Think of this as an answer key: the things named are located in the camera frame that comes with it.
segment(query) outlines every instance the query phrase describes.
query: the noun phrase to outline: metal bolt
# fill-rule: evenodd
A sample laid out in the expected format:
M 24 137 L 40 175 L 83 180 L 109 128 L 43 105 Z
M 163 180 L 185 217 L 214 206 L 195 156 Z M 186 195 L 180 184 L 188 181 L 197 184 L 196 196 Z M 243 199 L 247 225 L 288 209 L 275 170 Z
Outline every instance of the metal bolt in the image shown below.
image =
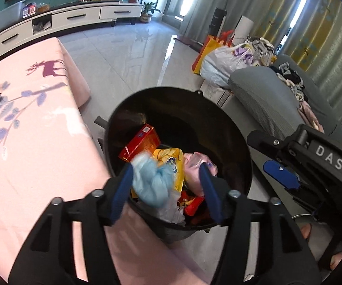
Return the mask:
M 104 195 L 104 191 L 100 189 L 94 190 L 92 192 L 92 196 L 96 198 L 101 197 L 102 195 Z
M 282 202 L 279 198 L 273 197 L 270 199 L 270 203 L 272 203 L 273 205 L 280 205 Z
M 63 202 L 63 198 L 62 197 L 55 197 L 53 198 L 53 200 L 51 200 L 51 204 L 52 205 L 59 205 Z
M 237 190 L 231 190 L 229 191 L 229 196 L 233 198 L 238 198 L 241 196 L 241 192 Z

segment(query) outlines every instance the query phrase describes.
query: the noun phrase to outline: drawer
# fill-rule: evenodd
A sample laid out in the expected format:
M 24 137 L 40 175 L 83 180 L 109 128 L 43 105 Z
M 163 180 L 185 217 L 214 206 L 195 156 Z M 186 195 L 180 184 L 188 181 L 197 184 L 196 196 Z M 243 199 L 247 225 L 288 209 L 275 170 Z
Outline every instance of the drawer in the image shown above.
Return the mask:
M 140 5 L 102 6 L 100 19 L 109 18 L 139 18 L 142 13 Z
M 86 7 L 83 9 L 69 10 L 52 15 L 52 27 L 74 27 L 83 24 L 93 24 L 100 21 L 101 7 Z
M 2 33 L 0 35 L 0 56 L 25 43 L 25 40 L 32 36 L 31 20 Z

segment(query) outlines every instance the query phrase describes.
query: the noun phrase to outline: light blue crumpled tissue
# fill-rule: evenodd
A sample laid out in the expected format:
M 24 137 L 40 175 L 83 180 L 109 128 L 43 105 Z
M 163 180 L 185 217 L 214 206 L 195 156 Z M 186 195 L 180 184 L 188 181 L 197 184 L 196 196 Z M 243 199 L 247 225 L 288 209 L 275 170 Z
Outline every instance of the light blue crumpled tissue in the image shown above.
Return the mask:
M 174 186 L 172 166 L 164 164 L 158 167 L 147 152 L 136 155 L 131 163 L 134 168 L 133 188 L 138 197 L 151 207 L 163 207 Z

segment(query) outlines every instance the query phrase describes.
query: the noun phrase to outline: black trash can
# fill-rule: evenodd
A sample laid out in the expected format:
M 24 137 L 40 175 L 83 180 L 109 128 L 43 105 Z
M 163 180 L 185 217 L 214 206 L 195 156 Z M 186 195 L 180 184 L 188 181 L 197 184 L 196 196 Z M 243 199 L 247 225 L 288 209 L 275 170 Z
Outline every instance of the black trash can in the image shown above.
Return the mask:
M 119 174 L 125 162 L 121 150 L 141 127 L 155 127 L 164 147 L 180 148 L 184 153 L 200 152 L 209 156 L 232 189 L 248 194 L 252 180 L 249 148 L 235 123 L 201 91 L 156 87 L 133 94 L 113 112 L 108 122 L 103 150 L 112 176 Z M 164 222 L 145 212 L 132 198 L 131 207 L 155 234 L 172 243 L 185 239 L 215 223 L 181 226 Z

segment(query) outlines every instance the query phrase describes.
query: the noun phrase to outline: white box on floor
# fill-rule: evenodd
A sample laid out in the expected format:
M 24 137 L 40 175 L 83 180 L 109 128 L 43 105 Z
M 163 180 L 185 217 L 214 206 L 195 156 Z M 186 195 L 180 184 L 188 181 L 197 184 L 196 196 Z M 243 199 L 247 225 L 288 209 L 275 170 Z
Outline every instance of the white box on floor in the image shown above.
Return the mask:
M 232 91 L 223 89 L 207 80 L 204 80 L 200 90 L 207 99 L 216 103 L 219 107 L 222 107 L 231 97 L 233 97 Z

